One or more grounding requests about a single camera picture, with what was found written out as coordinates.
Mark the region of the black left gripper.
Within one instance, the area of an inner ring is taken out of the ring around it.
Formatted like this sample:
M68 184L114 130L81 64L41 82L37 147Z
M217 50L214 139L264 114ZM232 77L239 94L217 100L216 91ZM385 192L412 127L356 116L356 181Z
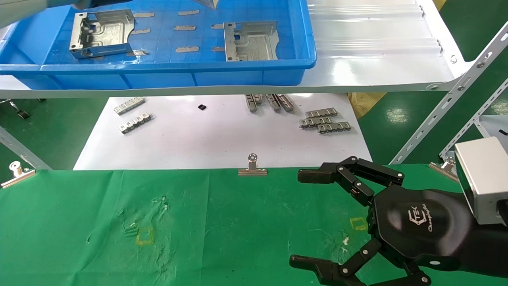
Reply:
M90 0L88 8L96 8L101 6L115 5L119 3L130 2L130 0ZM211 9L217 9L219 0L194 0L200 5Z

